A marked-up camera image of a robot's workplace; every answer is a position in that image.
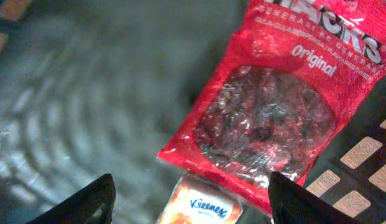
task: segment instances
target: dark red snack contents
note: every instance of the dark red snack contents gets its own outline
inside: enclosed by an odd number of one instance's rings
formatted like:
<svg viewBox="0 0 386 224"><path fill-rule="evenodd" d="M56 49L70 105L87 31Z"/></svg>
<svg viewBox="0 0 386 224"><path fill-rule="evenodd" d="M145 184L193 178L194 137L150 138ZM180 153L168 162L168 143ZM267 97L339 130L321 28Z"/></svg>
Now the dark red snack contents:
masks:
<svg viewBox="0 0 386 224"><path fill-rule="evenodd" d="M272 171L301 177L335 127L325 101L297 77L242 66L230 74L194 134L216 167L268 187Z"/></svg>
<svg viewBox="0 0 386 224"><path fill-rule="evenodd" d="M222 62L158 158L271 214L269 174L276 170L302 185L386 75L385 1L354 1L349 10L341 2L252 0Z"/></svg>

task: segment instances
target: red snack packet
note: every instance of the red snack packet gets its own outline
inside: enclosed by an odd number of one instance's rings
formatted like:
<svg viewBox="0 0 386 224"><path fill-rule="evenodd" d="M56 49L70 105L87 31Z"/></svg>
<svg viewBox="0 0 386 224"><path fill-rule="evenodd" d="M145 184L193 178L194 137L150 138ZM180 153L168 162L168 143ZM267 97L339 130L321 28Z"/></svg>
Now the red snack packet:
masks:
<svg viewBox="0 0 386 224"><path fill-rule="evenodd" d="M369 13L375 7L379 13ZM269 174L302 185L385 75L385 1L253 0L158 158L270 214Z"/></svg>

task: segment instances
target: red plastic packaging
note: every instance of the red plastic packaging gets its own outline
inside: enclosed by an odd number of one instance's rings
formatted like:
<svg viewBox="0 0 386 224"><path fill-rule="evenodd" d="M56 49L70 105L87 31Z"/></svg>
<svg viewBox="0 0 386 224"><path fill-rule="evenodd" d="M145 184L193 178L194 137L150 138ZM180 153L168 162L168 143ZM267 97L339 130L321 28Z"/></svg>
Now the red plastic packaging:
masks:
<svg viewBox="0 0 386 224"><path fill-rule="evenodd" d="M223 61L158 158L271 214L269 173L302 185L385 75L386 1L251 1Z"/></svg>

